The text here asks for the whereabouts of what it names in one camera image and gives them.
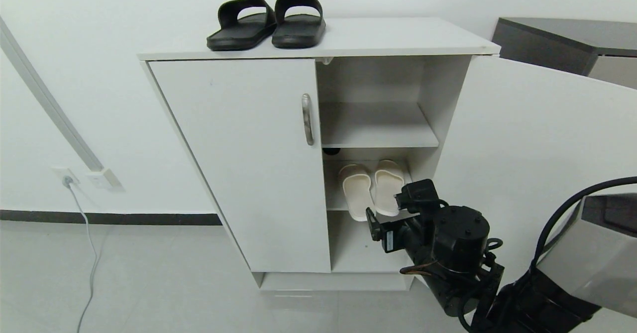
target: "slide sandal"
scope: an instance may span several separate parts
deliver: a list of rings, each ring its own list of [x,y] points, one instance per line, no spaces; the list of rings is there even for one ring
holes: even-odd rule
[[[345,165],[338,172],[338,181],[343,188],[350,216],[359,222],[367,221],[365,210],[371,208],[375,212],[376,209],[369,192],[371,178],[365,168],[358,164]]]
[[[319,15],[294,14],[285,17],[288,9],[296,6],[316,8]],[[323,8],[319,0],[277,0],[275,4],[277,30],[272,34],[272,44],[277,48],[300,49],[319,44],[325,33]]]
[[[401,192],[405,179],[403,170],[391,160],[378,161],[376,172],[376,212],[387,217],[398,215],[398,204],[394,195]]]
[[[266,13],[237,18],[246,8],[264,7]],[[254,48],[277,28],[274,11],[265,0],[234,0],[219,7],[221,29],[211,34],[207,46],[212,50],[246,50]]]

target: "open cabinet door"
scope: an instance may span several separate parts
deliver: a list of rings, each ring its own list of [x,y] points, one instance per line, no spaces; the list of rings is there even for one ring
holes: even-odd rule
[[[491,224],[518,278],[556,208],[581,189],[637,175],[637,91],[539,66],[471,60],[434,175],[452,205]],[[615,192],[637,192],[624,186]]]

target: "black slipper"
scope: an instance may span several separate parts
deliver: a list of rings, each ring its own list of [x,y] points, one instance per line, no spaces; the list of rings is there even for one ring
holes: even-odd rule
[[[265,7],[266,13],[247,15],[237,19],[242,9]],[[274,11],[265,0],[234,0],[219,7],[221,29],[207,38],[212,50],[246,50],[256,47],[275,31]]]
[[[296,6],[316,8],[319,15],[294,14],[285,17],[288,9]],[[272,44],[277,48],[310,48],[319,44],[325,33],[323,8],[319,0],[277,0],[275,4],[277,30],[272,34]]]

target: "wall outlet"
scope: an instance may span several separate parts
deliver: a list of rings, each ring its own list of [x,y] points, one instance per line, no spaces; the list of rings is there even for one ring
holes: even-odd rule
[[[78,178],[73,175],[73,172],[71,172],[71,169],[68,167],[52,167],[51,170],[53,170],[55,175],[60,179],[60,183],[62,183],[64,176],[70,176],[71,179],[73,179],[73,183],[76,185],[80,183]]]
[[[109,168],[99,172],[90,172],[86,174],[86,177],[96,188],[111,189],[121,186],[121,183]]]

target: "white slipper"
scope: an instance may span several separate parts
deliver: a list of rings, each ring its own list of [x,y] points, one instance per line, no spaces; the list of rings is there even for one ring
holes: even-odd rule
[[[376,180],[376,212],[388,217],[398,215],[398,204],[394,195],[401,192],[405,179],[403,178],[403,170],[391,160],[378,161],[376,172],[374,174]]]
[[[367,221],[365,210],[371,208],[376,212],[374,202],[371,199],[371,178],[362,165],[345,165],[338,172],[338,181],[341,183],[347,201],[350,215],[356,221]]]

